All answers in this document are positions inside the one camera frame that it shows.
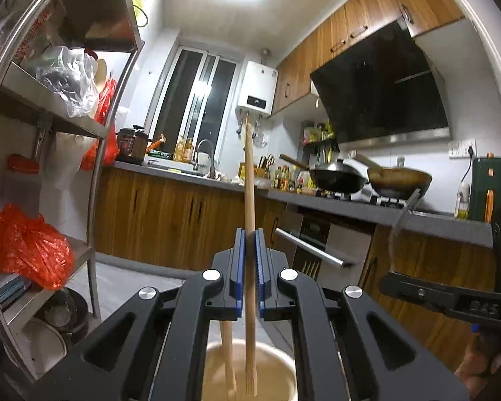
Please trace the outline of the person's right hand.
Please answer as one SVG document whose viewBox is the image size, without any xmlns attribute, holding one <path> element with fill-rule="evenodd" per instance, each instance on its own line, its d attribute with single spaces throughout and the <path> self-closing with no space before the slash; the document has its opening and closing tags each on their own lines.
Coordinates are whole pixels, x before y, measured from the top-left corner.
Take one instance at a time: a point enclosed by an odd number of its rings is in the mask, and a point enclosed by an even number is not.
<svg viewBox="0 0 501 401">
<path fill-rule="evenodd" d="M 466 386 L 474 400 L 501 366 L 501 336 L 480 331 L 466 347 L 463 361 L 454 374 Z"/>
</svg>

